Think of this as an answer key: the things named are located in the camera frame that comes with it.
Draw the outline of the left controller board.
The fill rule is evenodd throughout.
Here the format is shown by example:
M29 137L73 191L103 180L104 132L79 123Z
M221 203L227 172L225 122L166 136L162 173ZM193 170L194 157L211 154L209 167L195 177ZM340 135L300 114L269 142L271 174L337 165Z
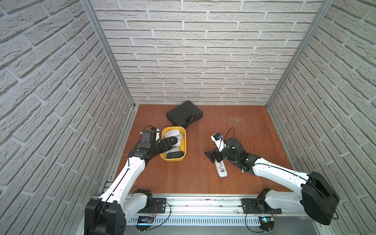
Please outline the left controller board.
M152 216L139 216L136 228L139 232L147 231L154 223L154 217Z

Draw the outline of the aluminium corner post right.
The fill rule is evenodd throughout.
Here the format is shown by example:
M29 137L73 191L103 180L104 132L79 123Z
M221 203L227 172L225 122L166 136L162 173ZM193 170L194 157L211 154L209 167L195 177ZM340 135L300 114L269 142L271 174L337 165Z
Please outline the aluminium corner post right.
M281 79L279 80L277 86L275 87L270 99L266 103L266 109L269 109L276 98L277 94L281 90L282 86L285 84L289 74L294 69L295 65L297 64L299 58L304 53L305 49L307 48L308 44L312 40L314 34L316 33L318 27L321 25L322 21L324 20L325 16L329 12L330 8L332 7L335 0L325 0L321 4L316 16L314 17L312 23L310 24L306 34L304 35L302 41L300 42L297 50L295 51L291 61L289 62L287 68L285 69Z

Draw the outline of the right controller board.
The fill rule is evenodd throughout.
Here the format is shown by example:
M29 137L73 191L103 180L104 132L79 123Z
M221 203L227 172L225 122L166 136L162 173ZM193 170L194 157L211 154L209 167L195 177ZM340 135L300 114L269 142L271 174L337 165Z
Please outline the right controller board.
M275 221L274 219L272 219L272 217L259 217L259 223L260 223L260 226L259 228L264 231L265 233L266 232L272 232L272 230L274 229L274 226L275 226Z

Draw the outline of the silver mouse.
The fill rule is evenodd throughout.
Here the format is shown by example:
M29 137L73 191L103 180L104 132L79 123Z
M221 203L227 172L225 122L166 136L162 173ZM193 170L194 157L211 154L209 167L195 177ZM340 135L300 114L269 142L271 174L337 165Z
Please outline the silver mouse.
M181 140L185 137L184 133L180 132L180 134L177 136L177 139Z

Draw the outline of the black plastic tool case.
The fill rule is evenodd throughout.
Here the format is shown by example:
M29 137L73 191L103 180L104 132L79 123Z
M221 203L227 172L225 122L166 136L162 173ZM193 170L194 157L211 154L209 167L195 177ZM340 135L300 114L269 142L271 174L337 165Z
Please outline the black plastic tool case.
M174 126L181 126L186 129L195 121L200 120L203 117L203 112L192 102L187 100L167 112L166 117Z

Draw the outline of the controller board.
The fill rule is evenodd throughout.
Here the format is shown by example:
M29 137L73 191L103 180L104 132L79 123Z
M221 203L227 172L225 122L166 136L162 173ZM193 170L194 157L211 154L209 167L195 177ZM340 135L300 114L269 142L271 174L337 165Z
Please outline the controller board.
M154 217L152 216L139 216L136 228L139 232L147 231L154 223Z
M275 226L275 221L274 219L272 219L272 217L259 217L259 223L260 223L260 226L259 228L264 231L265 233L266 232L272 232L272 230L274 229L274 226Z

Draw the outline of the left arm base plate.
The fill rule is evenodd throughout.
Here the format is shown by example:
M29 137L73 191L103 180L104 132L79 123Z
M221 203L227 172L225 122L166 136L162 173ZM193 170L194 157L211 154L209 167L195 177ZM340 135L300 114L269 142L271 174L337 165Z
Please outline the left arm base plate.
M150 204L150 207L145 207L144 209L140 210L139 213L157 213L157 214L164 214L166 210L166 198L153 198Z

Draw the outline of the yellow plastic storage box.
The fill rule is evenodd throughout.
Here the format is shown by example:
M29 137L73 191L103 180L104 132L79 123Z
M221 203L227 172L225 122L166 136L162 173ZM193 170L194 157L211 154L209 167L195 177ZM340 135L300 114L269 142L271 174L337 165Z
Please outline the yellow plastic storage box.
M185 155L186 155L186 153L187 153L187 135L186 135L186 129L185 129L184 127L180 127L180 126L166 127L166 128L162 131L162 139L165 139L164 134L165 134L167 131L170 131L170 130L172 130L172 129L179 129L180 132L184 133L185 137L184 137L183 139L181 139L181 140L178 139L178 143L177 143L175 146L179 146L180 149L181 149L182 151L184 151L184 153L185 153ZM165 153L160 154L161 158L162 158L163 160L165 160L166 162L180 162L180 161L184 160L185 155L184 155L184 157L179 158L179 159L167 159L167 158L165 157Z

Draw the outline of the aluminium corner post left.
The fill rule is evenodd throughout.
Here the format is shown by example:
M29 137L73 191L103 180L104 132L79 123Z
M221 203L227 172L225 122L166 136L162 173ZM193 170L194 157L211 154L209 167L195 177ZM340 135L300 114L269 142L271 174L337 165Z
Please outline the aluminium corner post left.
M117 64L117 61L115 59L115 56L111 50L111 47L110 47L110 44L105 36L105 32L101 26L101 23L100 23L100 20L96 14L96 11L91 3L91 1L89 0L82 0L81 1L84 9L85 9L85 12L86 14L88 15L88 18L93 26L93 29L95 31L95 33L97 34L97 37L98 37L98 40L99 42L101 43L102 47L103 47L103 50L107 56L107 59L109 60L109 63L115 73L115 76L125 94L125 97L128 101L128 103L130 104L131 108L134 109L135 108L135 103L132 99L132 96L126 86L126 83L124 81L124 78L122 76L122 73L120 71L120 68Z

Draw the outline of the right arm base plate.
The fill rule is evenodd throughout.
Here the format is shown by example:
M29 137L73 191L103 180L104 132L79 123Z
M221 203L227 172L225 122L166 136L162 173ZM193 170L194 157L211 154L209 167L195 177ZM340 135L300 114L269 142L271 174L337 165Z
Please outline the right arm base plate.
M243 198L241 199L243 213L261 213L261 214L282 214L281 209L272 209L263 199Z

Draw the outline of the aluminium corner post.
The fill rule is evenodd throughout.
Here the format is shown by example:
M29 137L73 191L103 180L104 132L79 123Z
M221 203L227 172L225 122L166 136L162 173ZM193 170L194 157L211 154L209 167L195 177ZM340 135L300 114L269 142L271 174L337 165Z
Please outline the aluminium corner post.
M312 40L314 34L316 33L318 27L321 25L322 21L324 20L325 16L329 12L330 8L332 7L335 0L325 0L321 4L316 16L314 17L312 23L310 24L306 34L304 35L302 41L300 42L297 50L295 51L291 61L289 62L287 68L285 69L281 79L279 80L277 86L275 87L270 99L266 103L266 109L269 109L276 98L277 94L281 90L282 86L285 84L289 74L294 69L295 65L297 64L299 58L304 53L305 49L307 48L308 44Z
M122 73L120 71L120 68L117 64L117 61L115 59L115 56L111 50L111 47L110 47L110 44L105 36L105 32L101 26L101 23L100 23L100 20L96 14L96 11L91 3L91 1L89 0L82 0L81 1L84 9L85 9L85 12L86 14L88 15L88 18L93 26L93 29L95 31L95 33L97 34L97 37L98 37L98 40L99 42L101 43L102 47L103 47L103 50L107 56L107 59L109 60L109 63L115 73L115 76L125 94L125 97L128 101L128 103L130 104L131 108L134 109L135 108L135 103L132 99L132 96L126 86L126 83L124 81L124 78L122 76Z

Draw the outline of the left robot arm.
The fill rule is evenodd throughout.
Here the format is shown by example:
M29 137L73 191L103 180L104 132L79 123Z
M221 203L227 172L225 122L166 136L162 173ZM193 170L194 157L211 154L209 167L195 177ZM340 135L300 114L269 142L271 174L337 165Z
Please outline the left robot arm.
M129 153L127 163L109 189L98 199L90 199L85 208L85 235L123 235L127 222L142 210L151 210L153 220L158 208L152 203L152 193L136 190L127 195L136 179L155 156L179 143L177 137L138 142Z

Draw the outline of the aluminium front rail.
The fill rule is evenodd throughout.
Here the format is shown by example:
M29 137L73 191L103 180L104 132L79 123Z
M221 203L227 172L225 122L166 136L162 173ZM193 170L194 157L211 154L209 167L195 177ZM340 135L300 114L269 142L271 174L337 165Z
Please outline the aluminium front rail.
M258 216L274 217L280 214L243 213L241 199L258 198L256 195L210 195L210 194L153 194L152 198L166 198L166 210L164 214L172 216ZM281 215L306 216L305 212L281 209Z

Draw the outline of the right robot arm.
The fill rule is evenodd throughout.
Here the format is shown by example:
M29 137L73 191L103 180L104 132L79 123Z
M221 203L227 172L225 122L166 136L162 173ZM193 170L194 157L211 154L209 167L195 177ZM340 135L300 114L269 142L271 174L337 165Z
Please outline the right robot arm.
M304 173L294 171L245 151L236 138L225 140L220 133L212 135L211 140L216 149L206 151L205 155L212 163L228 160L243 173L269 179L291 191L278 192L264 189L258 195L256 206L260 209L287 209L305 212L314 221L330 225L332 220L339 218L336 208L339 196L319 172Z

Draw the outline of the black mouse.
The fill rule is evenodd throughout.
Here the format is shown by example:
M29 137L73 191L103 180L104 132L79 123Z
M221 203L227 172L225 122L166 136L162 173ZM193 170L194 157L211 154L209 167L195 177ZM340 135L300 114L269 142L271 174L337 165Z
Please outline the black mouse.
M184 157L184 155L185 153L183 151L172 151L166 155L166 158L167 159L179 159L179 158Z

